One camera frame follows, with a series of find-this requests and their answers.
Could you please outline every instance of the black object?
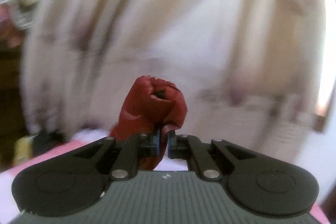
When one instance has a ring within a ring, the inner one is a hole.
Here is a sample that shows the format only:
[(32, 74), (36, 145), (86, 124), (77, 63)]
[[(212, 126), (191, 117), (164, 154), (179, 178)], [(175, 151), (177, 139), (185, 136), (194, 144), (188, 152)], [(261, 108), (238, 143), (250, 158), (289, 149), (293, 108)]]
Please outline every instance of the black object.
[(309, 172), (224, 140), (169, 132), (168, 156), (189, 171), (138, 170), (157, 155), (159, 134), (108, 137), (23, 170), (12, 192), (26, 212), (14, 223), (82, 223), (88, 215), (93, 224), (318, 223), (309, 215), (318, 194)]
[(47, 132), (43, 129), (33, 138), (33, 156), (42, 155), (59, 143), (64, 143), (64, 136), (61, 131)]

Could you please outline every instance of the white wall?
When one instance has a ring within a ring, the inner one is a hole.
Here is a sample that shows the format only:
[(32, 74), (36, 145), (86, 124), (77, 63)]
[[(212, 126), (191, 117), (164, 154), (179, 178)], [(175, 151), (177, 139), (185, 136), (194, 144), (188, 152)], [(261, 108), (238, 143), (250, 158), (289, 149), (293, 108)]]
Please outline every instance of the white wall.
[(334, 106), (324, 133), (310, 132), (295, 162), (311, 172), (319, 182), (321, 203), (336, 182), (336, 107)]

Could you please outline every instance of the red fabric object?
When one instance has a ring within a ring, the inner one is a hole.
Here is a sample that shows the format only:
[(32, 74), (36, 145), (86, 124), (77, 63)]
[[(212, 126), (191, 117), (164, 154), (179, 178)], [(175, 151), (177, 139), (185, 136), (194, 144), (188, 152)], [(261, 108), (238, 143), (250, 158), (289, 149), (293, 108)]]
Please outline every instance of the red fabric object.
[(129, 91), (110, 136), (125, 141), (133, 134), (151, 133), (155, 126), (162, 126), (160, 155), (141, 162), (141, 169), (152, 170), (163, 158), (167, 133), (181, 128), (186, 114), (184, 97), (173, 83), (141, 76)]

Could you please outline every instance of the pink table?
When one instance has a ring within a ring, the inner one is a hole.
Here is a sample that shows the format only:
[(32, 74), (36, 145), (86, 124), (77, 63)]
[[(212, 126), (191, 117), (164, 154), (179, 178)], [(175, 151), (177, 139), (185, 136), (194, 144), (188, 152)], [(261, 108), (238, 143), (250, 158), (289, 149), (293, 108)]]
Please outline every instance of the pink table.
[[(0, 224), (7, 224), (19, 214), (19, 209), (16, 206), (14, 198), (11, 192), (11, 184), (14, 177), (23, 169), (37, 164), (39, 162), (48, 160), (50, 158), (59, 156), (83, 145), (87, 142), (81, 140), (74, 140), (65, 145), (59, 146), (41, 156), (38, 156), (22, 165), (9, 169), (3, 173), (0, 173)], [(181, 162), (174, 162), (167, 158), (164, 158), (155, 170), (186, 170), (186, 166)], [(310, 211), (321, 224), (330, 224), (329, 220), (323, 214), (320, 207), (315, 204)]]

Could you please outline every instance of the pink surface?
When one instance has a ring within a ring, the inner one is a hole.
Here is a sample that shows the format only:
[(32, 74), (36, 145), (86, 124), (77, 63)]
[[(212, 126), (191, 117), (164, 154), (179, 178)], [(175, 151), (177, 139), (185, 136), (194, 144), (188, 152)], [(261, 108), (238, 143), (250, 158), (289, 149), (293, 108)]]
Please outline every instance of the pink surface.
[[(53, 150), (50, 150), (49, 152), (38, 156), (22, 165), (16, 166), (6, 172), (3, 172), (0, 174), (0, 193), (1, 193), (1, 204), (5, 204), (5, 206), (0, 206), (0, 223), (2, 224), (6, 224), (8, 223), (10, 220), (12, 220), (13, 218), (16, 217), (16, 215), (18, 214), (18, 209), (15, 205), (15, 201), (13, 199), (13, 196), (11, 194), (11, 183), (14, 179), (14, 177), (21, 172), (23, 169), (40, 163), (42, 161), (51, 159), (53, 157), (59, 156), (61, 154), (64, 154), (66, 152), (69, 152), (71, 150), (74, 150), (76, 148), (79, 148), (81, 146), (86, 145), (87, 142), (83, 142), (80, 140), (74, 140), (70, 143), (67, 143), (65, 145), (59, 146)], [(163, 161), (160, 163), (160, 167), (159, 170), (171, 170), (170, 165), (173, 165), (173, 167), (176, 169), (175, 165), (178, 165), (178, 163), (175, 163), (173, 161), (170, 161), (169, 159), (164, 158)], [(312, 207), (310, 214), (316, 218), (321, 224), (330, 224), (329, 220), (327, 219), (327, 217), (323, 214), (322, 210), (320, 209), (320, 207), (316, 204), (314, 204), (314, 206)]]
[(9, 169), (7, 172), (9, 172), (13, 177), (15, 177), (18, 173), (20, 173), (23, 169), (32, 166), (34, 164), (38, 164), (40, 162), (43, 162), (45, 160), (54, 158), (56, 156), (62, 155), (66, 152), (69, 152), (71, 150), (74, 150), (76, 148), (79, 148), (81, 146), (86, 145), (86, 142), (82, 142), (82, 141), (71, 141), (70, 143), (66, 143), (64, 145), (58, 146), (50, 151), (48, 151), (47, 153), (38, 156), (36, 158), (33, 158), (31, 160), (29, 160), (28, 162), (25, 162), (24, 164), (18, 165), (16, 167), (13, 167), (12, 169)]

